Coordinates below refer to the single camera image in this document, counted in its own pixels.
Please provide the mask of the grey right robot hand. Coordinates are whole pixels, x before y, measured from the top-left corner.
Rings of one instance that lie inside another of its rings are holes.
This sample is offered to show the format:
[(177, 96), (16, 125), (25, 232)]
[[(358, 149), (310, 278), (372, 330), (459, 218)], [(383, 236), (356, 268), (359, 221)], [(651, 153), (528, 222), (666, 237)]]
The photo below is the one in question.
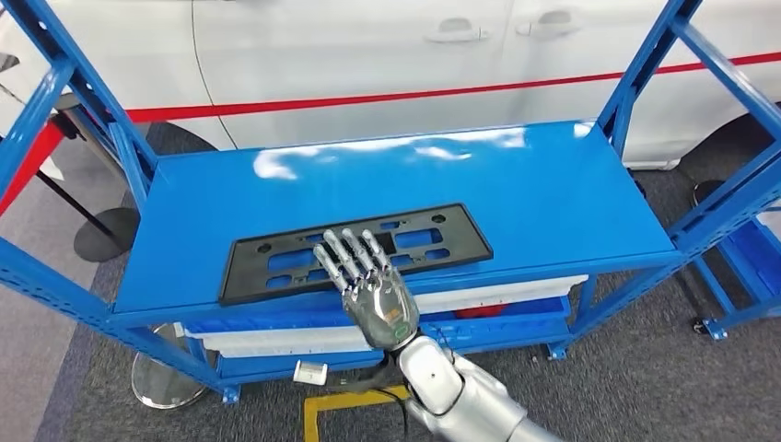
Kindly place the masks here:
[(323, 232), (313, 253), (339, 291), (348, 317), (375, 349), (396, 351), (418, 331), (420, 313), (408, 287), (373, 233)]

